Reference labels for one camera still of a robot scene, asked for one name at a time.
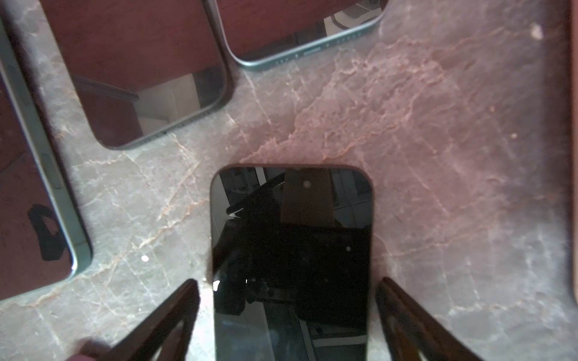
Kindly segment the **white edged phone front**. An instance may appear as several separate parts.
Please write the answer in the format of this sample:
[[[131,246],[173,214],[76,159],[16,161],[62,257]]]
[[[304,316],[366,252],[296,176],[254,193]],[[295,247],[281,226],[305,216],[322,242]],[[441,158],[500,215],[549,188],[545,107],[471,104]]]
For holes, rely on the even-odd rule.
[[[366,359],[373,188],[361,171],[229,166],[211,218],[216,359]]]

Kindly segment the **black phone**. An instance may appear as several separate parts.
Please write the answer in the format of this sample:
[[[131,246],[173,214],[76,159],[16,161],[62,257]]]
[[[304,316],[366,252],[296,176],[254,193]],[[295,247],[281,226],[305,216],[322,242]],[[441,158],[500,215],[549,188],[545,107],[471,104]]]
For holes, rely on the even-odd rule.
[[[218,0],[225,46],[242,67],[266,69],[356,39],[384,17],[387,0]]]
[[[6,29],[1,30],[1,298],[73,278],[93,252]]]
[[[230,74],[204,1],[44,1],[96,141],[128,149],[219,107]]]

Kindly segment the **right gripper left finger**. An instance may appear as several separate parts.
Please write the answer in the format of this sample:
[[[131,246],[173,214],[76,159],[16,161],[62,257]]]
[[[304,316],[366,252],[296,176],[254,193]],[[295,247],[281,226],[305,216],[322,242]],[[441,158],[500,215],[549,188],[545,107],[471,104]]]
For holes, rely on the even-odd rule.
[[[200,292],[186,280],[126,338],[100,360],[184,360],[191,342]]]

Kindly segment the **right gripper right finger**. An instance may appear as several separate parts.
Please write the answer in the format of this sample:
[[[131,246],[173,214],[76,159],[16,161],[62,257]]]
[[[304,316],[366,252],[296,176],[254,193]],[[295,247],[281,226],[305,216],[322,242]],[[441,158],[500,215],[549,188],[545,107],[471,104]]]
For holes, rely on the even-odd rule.
[[[391,359],[480,359],[391,278],[379,282],[376,305]]]

